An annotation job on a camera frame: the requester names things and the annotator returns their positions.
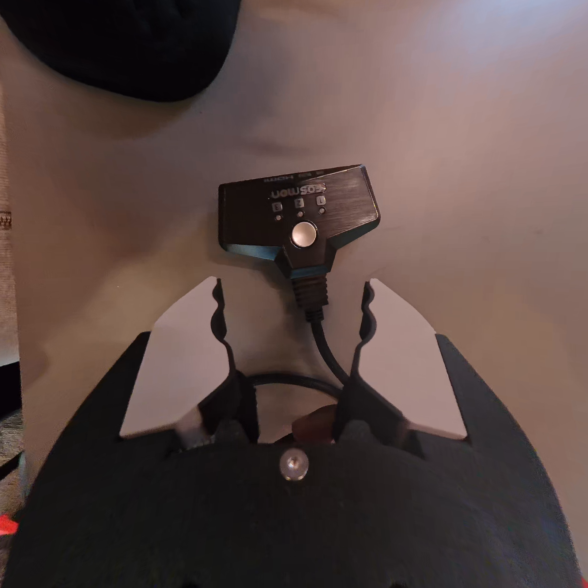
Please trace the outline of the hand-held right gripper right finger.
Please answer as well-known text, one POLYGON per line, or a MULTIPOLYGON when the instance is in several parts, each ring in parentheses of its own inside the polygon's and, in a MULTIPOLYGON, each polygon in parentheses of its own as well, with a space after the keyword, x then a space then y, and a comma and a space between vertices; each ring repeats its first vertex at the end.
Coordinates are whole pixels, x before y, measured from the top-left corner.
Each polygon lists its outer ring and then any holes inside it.
POLYGON ((376 278, 364 285, 359 336, 347 418, 367 422, 379 440, 399 440, 408 431, 467 438, 436 331, 376 278))

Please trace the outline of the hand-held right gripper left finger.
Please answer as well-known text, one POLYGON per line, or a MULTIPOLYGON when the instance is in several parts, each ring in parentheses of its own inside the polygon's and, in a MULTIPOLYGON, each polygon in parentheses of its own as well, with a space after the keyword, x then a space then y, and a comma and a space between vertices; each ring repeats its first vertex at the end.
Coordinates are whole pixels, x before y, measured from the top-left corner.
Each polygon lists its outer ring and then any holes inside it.
POLYGON ((185 448, 210 443, 218 425, 235 418, 239 408, 226 332, 222 283, 210 276, 155 322, 120 437, 171 430, 185 448))

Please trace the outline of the black hdmi switch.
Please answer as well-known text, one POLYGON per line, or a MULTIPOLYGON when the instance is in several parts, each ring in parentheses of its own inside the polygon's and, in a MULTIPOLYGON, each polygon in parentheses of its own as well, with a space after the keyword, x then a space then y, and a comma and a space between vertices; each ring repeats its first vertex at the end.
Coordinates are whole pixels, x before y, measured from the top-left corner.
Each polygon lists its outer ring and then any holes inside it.
POLYGON ((272 261, 288 279, 329 273, 336 252, 379 222, 364 165, 218 187, 220 246, 232 254, 272 261))

